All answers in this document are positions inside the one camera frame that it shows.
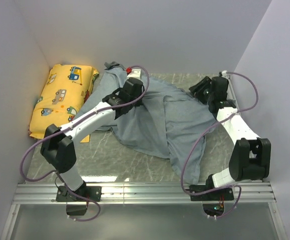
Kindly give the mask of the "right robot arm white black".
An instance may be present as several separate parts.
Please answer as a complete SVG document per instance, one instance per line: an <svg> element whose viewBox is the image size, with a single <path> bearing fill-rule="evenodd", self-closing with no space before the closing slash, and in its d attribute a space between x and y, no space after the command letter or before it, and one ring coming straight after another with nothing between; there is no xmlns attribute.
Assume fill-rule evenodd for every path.
<svg viewBox="0 0 290 240"><path fill-rule="evenodd" d="M233 184L241 181L258 181L269 176L271 142L261 138L246 124L233 99L228 98L230 81L227 75L206 76L189 88L190 93L207 105L214 118L221 123L234 144L228 168L210 175L201 192L190 188L194 196L206 195L218 199Z"/></svg>

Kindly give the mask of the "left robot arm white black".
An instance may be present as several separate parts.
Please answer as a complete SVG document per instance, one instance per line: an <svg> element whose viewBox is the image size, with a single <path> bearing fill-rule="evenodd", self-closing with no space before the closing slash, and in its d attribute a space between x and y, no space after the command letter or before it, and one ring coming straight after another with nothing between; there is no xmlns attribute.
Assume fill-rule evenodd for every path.
<svg viewBox="0 0 290 240"><path fill-rule="evenodd" d="M40 153L60 175L74 201L87 197L86 182L76 167L75 146L87 135L127 114L132 108L143 104L142 98L148 86L137 78L130 77L123 87L105 96L92 110L75 118L70 123L57 127L51 124L45 130Z"/></svg>

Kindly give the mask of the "blue-grey pillowcase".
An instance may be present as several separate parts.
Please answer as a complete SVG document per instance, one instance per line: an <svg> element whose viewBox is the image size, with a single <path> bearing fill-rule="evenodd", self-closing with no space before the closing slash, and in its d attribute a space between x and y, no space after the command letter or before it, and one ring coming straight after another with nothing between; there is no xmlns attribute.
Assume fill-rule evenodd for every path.
<svg viewBox="0 0 290 240"><path fill-rule="evenodd" d="M145 74L141 80L149 82L143 105L99 130L111 129L121 144L135 151L169 159L178 176L185 167L184 182L197 184L206 147L201 135L216 122L213 115L206 105L167 81L147 79Z"/></svg>

